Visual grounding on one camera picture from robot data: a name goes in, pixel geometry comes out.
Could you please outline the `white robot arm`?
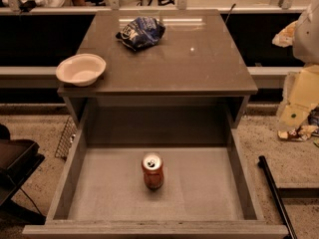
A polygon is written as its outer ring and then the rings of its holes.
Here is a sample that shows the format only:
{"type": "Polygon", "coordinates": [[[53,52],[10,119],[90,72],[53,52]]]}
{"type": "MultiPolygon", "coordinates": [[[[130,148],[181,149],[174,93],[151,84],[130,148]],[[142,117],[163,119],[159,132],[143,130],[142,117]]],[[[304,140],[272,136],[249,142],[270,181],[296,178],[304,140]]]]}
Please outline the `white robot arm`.
{"type": "Polygon", "coordinates": [[[282,48],[291,46],[293,56],[304,63],[277,113],[281,130],[299,128],[319,105],[319,0],[313,0],[297,21],[275,35],[272,43],[282,48]]]}

